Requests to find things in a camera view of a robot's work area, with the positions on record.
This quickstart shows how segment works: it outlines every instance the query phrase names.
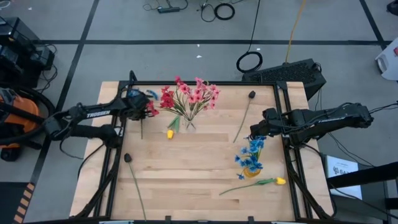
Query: yellow vase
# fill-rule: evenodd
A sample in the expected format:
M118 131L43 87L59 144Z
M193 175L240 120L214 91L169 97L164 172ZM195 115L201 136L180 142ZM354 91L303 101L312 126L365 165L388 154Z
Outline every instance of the yellow vase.
M249 169L249 168L245 168L245 169L243 170L243 174L244 174L246 177L248 177L248 178L255 177L255 176L259 175L260 172L261 172L260 169L256 170L255 172L250 172L250 169Z

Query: gray floor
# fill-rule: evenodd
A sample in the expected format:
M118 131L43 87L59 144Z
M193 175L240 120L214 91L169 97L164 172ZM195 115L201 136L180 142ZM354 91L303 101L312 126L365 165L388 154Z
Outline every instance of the gray floor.
M212 23L200 19L199 0L188 0L187 10L174 14L145 11L142 5L155 1L100 0L88 33L88 40L248 40L251 36L257 1L235 4L236 15L230 21ZM398 17L386 12L391 0L366 0L384 40L398 36ZM0 15L20 17L43 40L79 40L93 0L25 0L14 1ZM172 4L183 6L184 1ZM254 39L288 40L300 0L266 0L261 2ZM220 14L228 14L224 9ZM206 18L212 14L204 13ZM308 0L294 35L295 40L377 40L359 0ZM55 104L68 75L77 45L57 45L55 65L58 77L45 92ZM85 45L65 100L64 108L78 102L96 102L102 81L126 80L133 69L139 80L171 80L175 75L192 80L240 80L235 63L248 45ZM263 68L280 65L286 45L253 45L263 54ZM398 83L383 79L374 63L381 52L373 45L293 45L290 61L313 58L321 63L327 84L323 88L323 108L346 101L360 102L369 108L397 100ZM252 67L253 58L245 58L243 68ZM314 108L316 98L310 100ZM353 153L375 165L398 159L397 111L374 115L368 129L342 129L335 136ZM319 142L323 153L349 159L328 136ZM64 148L83 156L86 140L69 139ZM17 162L0 161L0 181L29 181L39 151L24 150ZM37 183L26 221L66 218L76 187L79 160L64 156L58 142L50 146ZM390 196L397 196L395 183L389 182ZM373 222L339 210L342 220Z

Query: white paper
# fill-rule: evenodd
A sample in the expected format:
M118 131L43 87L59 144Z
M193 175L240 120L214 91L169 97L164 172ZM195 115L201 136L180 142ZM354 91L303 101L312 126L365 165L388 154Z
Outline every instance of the white paper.
M326 157L326 164L328 166L327 167L328 177L335 177L338 175L343 175L343 174L347 174L350 172L358 171L358 163L347 161L345 159L335 158L333 156ZM348 195L355 196L362 200L362 191L361 191L360 185L351 186L351 187L342 187L342 188L338 188L338 190L341 192L344 192ZM335 190L335 189L331 189L330 192L333 195L347 197L346 195L343 195L343 194L337 192L337 190Z

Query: yellow cable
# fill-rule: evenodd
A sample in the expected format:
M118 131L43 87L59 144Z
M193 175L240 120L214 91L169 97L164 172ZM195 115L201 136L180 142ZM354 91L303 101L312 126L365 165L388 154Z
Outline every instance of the yellow cable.
M292 33L290 34L289 46L287 47L287 53L286 53L286 59L285 59L285 62L286 62L286 63L287 63L287 59L289 58L290 47L291 47L291 45L292 45L292 40L293 40L293 33L294 33L294 30L296 29L296 26L297 26L298 21L300 20L300 16L301 16L301 13L303 12L304 5L305 5L305 2L306 2L306 1L307 1L307 0L303 0L303 3L301 4L300 10L299 10L299 12L298 12L298 14L297 14L297 19L296 19L296 21L294 22L294 26L293 26L293 29L292 29Z

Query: wooden tabletop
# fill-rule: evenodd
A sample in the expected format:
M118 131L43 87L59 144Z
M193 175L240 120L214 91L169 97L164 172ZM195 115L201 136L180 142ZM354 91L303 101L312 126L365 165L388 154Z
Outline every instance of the wooden tabletop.
M103 82L98 102L111 101L117 87L118 82ZM160 94L162 86L137 87ZM236 175L241 172L241 168L234 162L234 155L239 154L241 147L247 146L247 140L243 137L250 133L250 125L263 119L263 110L275 107L272 87L219 86L219 89L221 93L216 109L200 112L193 121L196 130L191 132L181 127L172 140L166 138L167 125L175 117L172 113L161 111L155 118L145 119L143 139L139 122L127 122L122 155L128 152L133 158L132 168L147 218L164 220L166 215L171 215L172 220L246 221L248 216L253 216L256 221L294 220L288 184L255 186L219 196L224 190L261 179L288 179L280 136L266 139L259 159L264 169L257 177L238 180ZM302 83L288 83L288 89L293 109L308 108ZM256 97L249 106L238 139L233 143L248 103L248 94L252 90L256 92ZM101 126L110 122L110 116L96 118L93 125ZM98 139L89 140L85 156L100 144ZM309 145L317 148L314 140ZM104 152L105 149L100 150L82 168L70 215L77 214L97 190ZM308 149L302 149L301 155L307 187L331 215L333 209L321 159ZM300 213L305 217L302 194L298 188L297 193ZM106 191L101 214L104 214L108 195L109 192ZM119 166L112 219L144 219L131 171L124 161Z

